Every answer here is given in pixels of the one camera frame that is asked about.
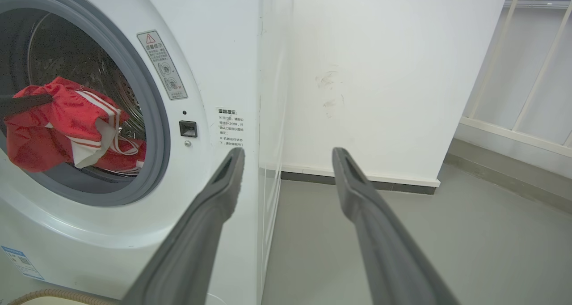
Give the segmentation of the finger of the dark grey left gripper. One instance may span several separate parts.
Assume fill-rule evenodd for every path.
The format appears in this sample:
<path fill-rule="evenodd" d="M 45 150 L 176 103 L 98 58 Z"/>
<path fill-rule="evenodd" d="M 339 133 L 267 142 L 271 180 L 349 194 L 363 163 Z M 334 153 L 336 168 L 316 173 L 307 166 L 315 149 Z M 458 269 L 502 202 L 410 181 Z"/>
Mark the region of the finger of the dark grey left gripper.
<path fill-rule="evenodd" d="M 121 300 L 123 305 L 204 305 L 223 224 L 235 211 L 243 148 L 229 150 Z"/>

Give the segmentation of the dark grey pointed right gripper left finger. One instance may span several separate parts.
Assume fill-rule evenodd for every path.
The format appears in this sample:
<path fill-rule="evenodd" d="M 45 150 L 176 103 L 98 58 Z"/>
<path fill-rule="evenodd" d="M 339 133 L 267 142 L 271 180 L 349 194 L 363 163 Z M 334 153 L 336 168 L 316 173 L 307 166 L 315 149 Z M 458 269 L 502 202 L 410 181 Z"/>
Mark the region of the dark grey pointed right gripper left finger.
<path fill-rule="evenodd" d="M 35 107 L 47 105 L 52 101 L 53 97 L 47 93 L 17 98 L 2 97 L 0 99 L 0 117 L 4 118 L 21 114 Z"/>

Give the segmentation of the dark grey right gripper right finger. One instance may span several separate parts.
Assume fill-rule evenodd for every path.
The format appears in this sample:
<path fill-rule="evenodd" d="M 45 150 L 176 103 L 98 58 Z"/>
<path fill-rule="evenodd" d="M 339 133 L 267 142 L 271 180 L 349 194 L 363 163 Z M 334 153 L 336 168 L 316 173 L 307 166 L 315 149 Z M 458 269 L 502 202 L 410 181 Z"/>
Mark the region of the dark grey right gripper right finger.
<path fill-rule="evenodd" d="M 388 203 L 345 148 L 332 150 L 341 209 L 355 226 L 374 305 L 457 305 Z"/>

